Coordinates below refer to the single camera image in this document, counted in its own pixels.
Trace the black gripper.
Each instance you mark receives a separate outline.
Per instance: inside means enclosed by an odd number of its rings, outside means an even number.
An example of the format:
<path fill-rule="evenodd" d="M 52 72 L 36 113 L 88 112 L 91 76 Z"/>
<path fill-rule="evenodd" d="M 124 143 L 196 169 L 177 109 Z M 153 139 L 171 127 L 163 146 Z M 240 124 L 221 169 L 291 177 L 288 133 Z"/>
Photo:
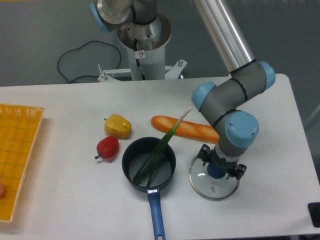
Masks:
<path fill-rule="evenodd" d="M 207 163 L 214 167 L 223 169 L 227 173 L 227 179 L 235 178 L 240 180 L 247 170 L 247 166 L 244 164 L 237 164 L 239 157 L 233 157 L 229 155 L 219 155 L 214 148 L 213 150 L 206 144 L 203 144 L 200 148 L 197 158 L 202 161 L 204 167 Z"/>

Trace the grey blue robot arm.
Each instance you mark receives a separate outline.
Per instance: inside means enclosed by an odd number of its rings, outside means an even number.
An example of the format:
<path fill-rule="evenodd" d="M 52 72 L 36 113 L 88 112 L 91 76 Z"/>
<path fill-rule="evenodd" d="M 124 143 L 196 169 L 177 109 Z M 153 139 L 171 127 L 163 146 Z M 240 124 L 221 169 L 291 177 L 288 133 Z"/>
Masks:
<path fill-rule="evenodd" d="M 255 141 L 259 124 L 239 106 L 269 89 L 275 83 L 275 71 L 268 63 L 256 61 L 223 0 L 198 0 L 195 4 L 230 73 L 224 83 L 205 82 L 192 93 L 194 106 L 219 135 L 214 149 L 203 146 L 198 157 L 211 167 L 212 177 L 223 172 L 240 179 L 246 166 L 238 160 Z M 103 32 L 117 30 L 118 39 L 128 49 L 134 81 L 165 77 L 164 57 L 148 58 L 165 46 L 172 33 L 169 21 L 158 13 L 156 1 L 97 0 L 89 7 Z"/>

